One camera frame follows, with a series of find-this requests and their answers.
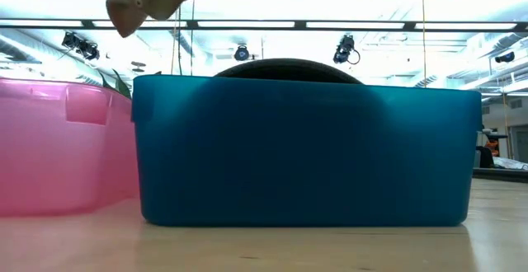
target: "ceiling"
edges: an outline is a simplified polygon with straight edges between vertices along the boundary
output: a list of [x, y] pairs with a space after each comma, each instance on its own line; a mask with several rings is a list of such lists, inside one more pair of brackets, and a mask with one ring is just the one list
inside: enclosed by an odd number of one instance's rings
[[[108, 20], [105, 0], [0, 0], [0, 8], [0, 19]], [[182, 5], [181, 18], [519, 22], [528, 21], [528, 0], [190, 0]], [[524, 36], [511, 45], [519, 57], [518, 64], [490, 63], [494, 56], [509, 50], [493, 47], [507, 34], [351, 31], [348, 33], [356, 41], [361, 61], [350, 65], [332, 61], [342, 31], [184, 30], [181, 34], [190, 46], [187, 48], [177, 46], [170, 30], [140, 30], [127, 39], [114, 30], [73, 31], [98, 44], [99, 60], [86, 62], [68, 52], [61, 45], [65, 30], [0, 29], [4, 49], [24, 49], [33, 58], [13, 63], [0, 56], [0, 66], [4, 66], [0, 67], [0, 76], [98, 83], [99, 72], [111, 80], [115, 69], [130, 83], [141, 74], [179, 73], [180, 65], [182, 74], [212, 76], [239, 63], [233, 59], [238, 45], [246, 45], [255, 59], [311, 59], [379, 85], [421, 87], [427, 83], [429, 87], [468, 88], [468, 83], [480, 79], [483, 83], [474, 83], [471, 88], [500, 91], [505, 85], [523, 80], [524, 66], [528, 69], [528, 57], [524, 65], [525, 43], [521, 42]], [[144, 71], [134, 72], [133, 62], [146, 64]], [[508, 69], [513, 67], [517, 68], [512, 77]], [[433, 78], [424, 82], [424, 77]]]

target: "spotlight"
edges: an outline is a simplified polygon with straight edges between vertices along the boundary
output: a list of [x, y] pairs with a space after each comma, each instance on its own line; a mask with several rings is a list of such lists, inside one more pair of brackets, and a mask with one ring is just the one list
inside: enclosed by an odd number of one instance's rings
[[[350, 54], [352, 52], [356, 52], [358, 59], [357, 62], [350, 62], [348, 58], [350, 57]], [[341, 42], [337, 46], [336, 53], [333, 55], [333, 62], [334, 63], [351, 63], [352, 65], [356, 65], [361, 60], [360, 53], [354, 49], [354, 36], [352, 35], [344, 35], [341, 39]]]
[[80, 43], [81, 39], [78, 38], [74, 33], [66, 32], [62, 46], [66, 47], [67, 49], [75, 49], [79, 46]]
[[234, 59], [237, 61], [245, 61], [249, 59], [249, 51], [246, 45], [239, 45], [237, 51], [234, 53]]
[[502, 55], [502, 56], [495, 57], [495, 62], [497, 62], [497, 63], [502, 63], [502, 62], [510, 63], [514, 59], [515, 59], [515, 53], [511, 52], [511, 53], [508, 53], [508, 54], [505, 54], [505, 55]]
[[81, 54], [88, 61], [99, 59], [99, 50], [97, 50], [97, 45], [90, 44], [85, 40], [81, 41], [78, 49], [75, 52], [77, 54]]
[[69, 50], [74, 50], [77, 54], [81, 54], [88, 61], [99, 59], [99, 50], [97, 44], [88, 40], [84, 40], [72, 32], [66, 32], [64, 35], [62, 46]]

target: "blue plastic bin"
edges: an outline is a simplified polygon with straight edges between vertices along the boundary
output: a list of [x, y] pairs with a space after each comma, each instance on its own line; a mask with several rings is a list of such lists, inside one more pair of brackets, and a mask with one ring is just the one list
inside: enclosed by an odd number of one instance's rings
[[453, 226], [465, 220], [475, 91], [142, 76], [144, 217], [164, 226]]

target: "hanging cable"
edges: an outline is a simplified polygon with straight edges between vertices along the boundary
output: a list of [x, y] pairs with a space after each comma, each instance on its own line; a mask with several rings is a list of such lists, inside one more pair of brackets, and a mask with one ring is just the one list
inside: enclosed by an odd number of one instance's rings
[[172, 59], [171, 59], [171, 75], [174, 75], [174, 56], [176, 56], [176, 38], [178, 38], [178, 65], [180, 68], [180, 75], [182, 75], [182, 53], [180, 46], [180, 34], [182, 32], [182, 7], [178, 8], [177, 14], [174, 14], [174, 29], [172, 30]]
[[64, 54], [63, 54], [63, 55], [61, 55], [61, 56], [60, 56], [60, 58], [58, 58], [58, 59], [57, 59], [57, 61], [59, 61], [60, 59], [64, 58], [64, 56], [65, 56], [65, 55], [67, 55], [67, 54], [69, 54], [69, 52], [71, 52], [71, 51], [72, 51], [72, 49], [73, 49], [73, 48], [71, 48], [71, 49], [68, 49], [68, 51], [64, 52]]
[[176, 13], [174, 14], [174, 29], [172, 30], [172, 59], [171, 59], [171, 75], [174, 75], [174, 55], [176, 54]]
[[[506, 81], [502, 81], [502, 89], [506, 86]], [[508, 113], [507, 113], [507, 103], [506, 103], [506, 93], [502, 91], [502, 108], [504, 109], [504, 134], [509, 136], [508, 133]], [[510, 137], [506, 138], [506, 149], [507, 149], [507, 158], [510, 158], [510, 152], [512, 151]]]
[[182, 6], [178, 8], [178, 67], [180, 68], [180, 75], [183, 75], [182, 71]]
[[422, 0], [423, 87], [427, 88], [426, 0]]
[[352, 51], [353, 51], [354, 53], [357, 54], [357, 61], [355, 61], [354, 63], [351, 62], [349, 59], [347, 59], [346, 61], [347, 61], [349, 64], [357, 65], [357, 64], [361, 61], [361, 54], [360, 54], [360, 52], [358, 52], [356, 49], [352, 49]]
[[96, 69], [96, 70], [99, 69], [99, 66], [93, 65], [87, 60], [84, 60], [84, 64], [87, 65], [89, 68]]
[[[195, 20], [195, 0], [192, 0], [192, 14], [191, 19]], [[193, 41], [195, 37], [195, 31], [191, 28], [191, 76], [192, 76], [192, 59], [193, 59]]]
[[264, 36], [261, 36], [261, 59], [264, 59]]

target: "table surface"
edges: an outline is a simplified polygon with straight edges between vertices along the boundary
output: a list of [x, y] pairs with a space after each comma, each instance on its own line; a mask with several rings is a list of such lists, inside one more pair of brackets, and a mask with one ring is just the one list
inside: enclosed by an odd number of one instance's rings
[[474, 180], [460, 227], [167, 228], [139, 201], [0, 219], [2, 271], [528, 271], [528, 185]]

